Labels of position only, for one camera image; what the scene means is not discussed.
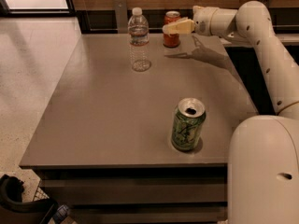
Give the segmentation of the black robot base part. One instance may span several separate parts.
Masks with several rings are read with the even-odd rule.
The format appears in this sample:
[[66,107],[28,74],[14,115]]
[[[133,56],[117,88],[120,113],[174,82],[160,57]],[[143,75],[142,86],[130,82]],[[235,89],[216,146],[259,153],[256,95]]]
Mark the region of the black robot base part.
[[52,198],[24,203],[23,182],[15,176],[0,178],[0,224],[48,224],[58,209]]

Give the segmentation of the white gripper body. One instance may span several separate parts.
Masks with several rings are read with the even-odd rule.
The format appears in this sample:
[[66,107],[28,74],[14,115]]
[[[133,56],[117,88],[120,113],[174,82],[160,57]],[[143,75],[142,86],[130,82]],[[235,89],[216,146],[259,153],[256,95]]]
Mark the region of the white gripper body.
[[194,31],[199,35],[212,36],[212,18],[214,13],[218,10],[217,7],[199,7],[194,6],[193,22]]

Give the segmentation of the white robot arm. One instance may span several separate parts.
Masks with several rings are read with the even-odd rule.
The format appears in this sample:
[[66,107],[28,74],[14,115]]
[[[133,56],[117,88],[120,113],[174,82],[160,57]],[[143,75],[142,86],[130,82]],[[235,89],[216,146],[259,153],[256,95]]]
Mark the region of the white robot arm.
[[259,1],[238,9],[199,7],[163,27],[166,35],[218,36],[255,52],[264,98],[235,129],[227,162],[227,220],[221,224],[299,224],[299,65]]

